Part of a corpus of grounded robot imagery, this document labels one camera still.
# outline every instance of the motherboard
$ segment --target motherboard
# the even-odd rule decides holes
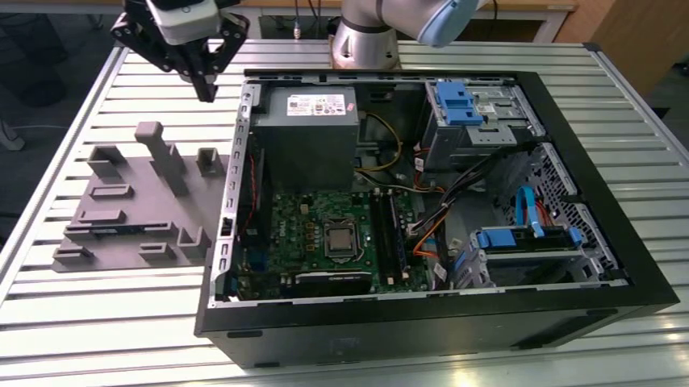
[[[324,282],[366,286],[366,293],[428,290],[425,262],[408,260],[409,245],[396,232],[413,221],[409,193],[276,194],[270,248],[245,251],[245,298],[324,295],[309,287],[306,293],[286,291],[298,282],[296,289],[313,282],[326,292]]]

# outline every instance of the cpu socket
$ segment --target cpu socket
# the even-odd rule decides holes
[[[352,219],[330,219],[324,223],[325,256],[338,264],[358,255],[357,223]]]

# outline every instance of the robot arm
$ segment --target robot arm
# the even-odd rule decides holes
[[[241,0],[125,0],[126,12],[111,34],[166,72],[194,85],[213,102],[216,78],[248,39],[249,20],[226,7]],[[398,65],[396,30],[441,47],[457,38],[488,0],[345,0],[333,59],[342,69],[390,69]],[[224,44],[209,49],[209,37]]]
[[[345,0],[333,44],[341,69],[398,65],[396,30],[433,47],[449,45],[488,0]]]
[[[202,102],[213,102],[224,72],[248,39],[249,20],[222,10],[240,0],[126,0],[111,34],[146,60],[192,82]],[[209,37],[224,44],[209,49]]]

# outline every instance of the power supply label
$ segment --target power supply label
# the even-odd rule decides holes
[[[293,94],[288,115],[346,115],[345,94]]]

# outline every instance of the aluminum extrusion table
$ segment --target aluminum extrusion table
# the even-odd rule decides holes
[[[63,228],[93,173],[95,144],[127,156],[139,121],[158,120],[182,154],[229,152],[242,70],[326,68],[325,42],[250,41],[220,99],[201,103],[175,74],[115,48],[0,255],[0,386],[222,380],[272,385],[679,385],[689,381],[688,153],[604,55],[568,44],[401,43],[406,69],[537,71],[683,300],[563,347],[528,352],[240,369],[193,334],[204,268],[59,274]]]

